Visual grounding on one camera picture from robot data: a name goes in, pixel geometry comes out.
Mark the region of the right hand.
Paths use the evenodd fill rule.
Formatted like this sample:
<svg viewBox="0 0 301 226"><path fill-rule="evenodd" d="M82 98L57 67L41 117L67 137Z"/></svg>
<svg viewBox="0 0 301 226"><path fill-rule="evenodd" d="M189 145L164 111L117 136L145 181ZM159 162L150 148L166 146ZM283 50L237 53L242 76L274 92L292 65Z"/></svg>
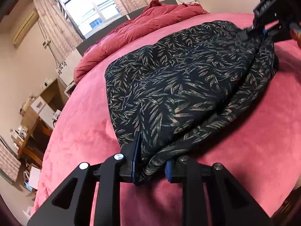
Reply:
<svg viewBox="0 0 301 226"><path fill-rule="evenodd" d="M301 38L300 38L300 25L296 23L290 24L291 37L297 42L299 48L301 48Z"/></svg>

